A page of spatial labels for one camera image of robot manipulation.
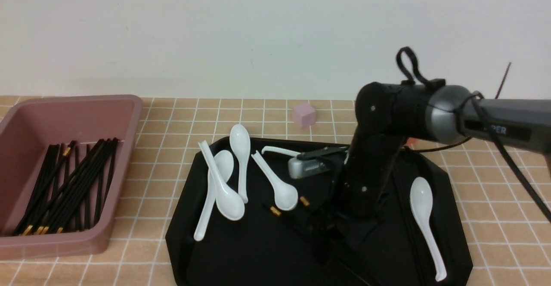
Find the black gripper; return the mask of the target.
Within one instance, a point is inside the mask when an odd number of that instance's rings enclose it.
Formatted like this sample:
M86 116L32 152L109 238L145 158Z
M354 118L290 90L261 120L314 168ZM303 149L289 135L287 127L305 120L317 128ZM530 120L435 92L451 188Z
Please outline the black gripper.
M326 200L310 215L313 239L360 247L384 221L384 188L392 170L392 151L325 147L311 151L310 158L332 173Z

